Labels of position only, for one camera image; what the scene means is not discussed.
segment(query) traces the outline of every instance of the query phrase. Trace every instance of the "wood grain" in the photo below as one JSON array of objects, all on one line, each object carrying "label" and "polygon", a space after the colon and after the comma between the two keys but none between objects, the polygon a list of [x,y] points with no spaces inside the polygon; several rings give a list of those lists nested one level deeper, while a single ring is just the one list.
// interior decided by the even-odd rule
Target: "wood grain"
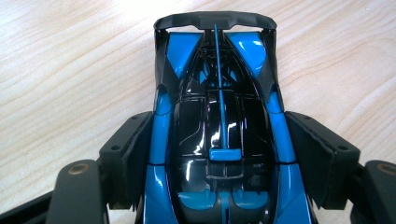
[{"label": "wood grain", "polygon": [[[395,1],[3,1],[0,213],[51,190],[63,166],[96,159],[125,120],[152,109],[152,24],[195,10],[272,17],[287,110],[345,137],[361,163],[396,162]],[[317,216],[349,223],[347,210]]]}]

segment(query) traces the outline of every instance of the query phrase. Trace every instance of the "wooden surface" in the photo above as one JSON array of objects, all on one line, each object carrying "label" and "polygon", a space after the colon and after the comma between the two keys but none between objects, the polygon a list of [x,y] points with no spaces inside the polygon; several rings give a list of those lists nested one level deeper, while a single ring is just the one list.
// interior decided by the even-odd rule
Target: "wooden surface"
[{"label": "wooden surface", "polygon": [[[125,120],[152,109],[152,24],[195,10],[272,17],[286,109],[345,137],[361,163],[396,162],[395,1],[2,1],[0,213],[51,190],[66,164],[97,159]],[[349,222],[348,211],[317,216]]]}]

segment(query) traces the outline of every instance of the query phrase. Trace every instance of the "model sports car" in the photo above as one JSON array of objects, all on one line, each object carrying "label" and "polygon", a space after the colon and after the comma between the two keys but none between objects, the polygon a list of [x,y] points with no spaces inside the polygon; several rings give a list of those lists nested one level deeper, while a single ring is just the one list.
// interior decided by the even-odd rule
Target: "model sports car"
[{"label": "model sports car", "polygon": [[[169,32],[184,26],[197,31]],[[344,209],[349,199],[352,222],[394,223],[395,178],[384,174],[396,166],[362,167],[346,140],[284,111],[272,19],[192,12],[154,29],[153,112],[128,119],[98,161],[64,167],[53,192],[2,222],[107,223],[108,204],[137,208],[135,223],[317,223],[312,201]]]}]

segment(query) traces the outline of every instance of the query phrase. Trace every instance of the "car's rear spoiler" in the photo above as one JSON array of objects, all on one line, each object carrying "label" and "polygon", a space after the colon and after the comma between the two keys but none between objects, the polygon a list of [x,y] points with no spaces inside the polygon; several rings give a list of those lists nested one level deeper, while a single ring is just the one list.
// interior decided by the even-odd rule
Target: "car's rear spoiler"
[{"label": "car's rear spoiler", "polygon": [[215,24],[220,30],[230,30],[235,25],[275,30],[276,23],[269,17],[257,13],[236,11],[198,11],[163,17],[154,23],[154,29],[195,26],[198,30],[213,30]]}]

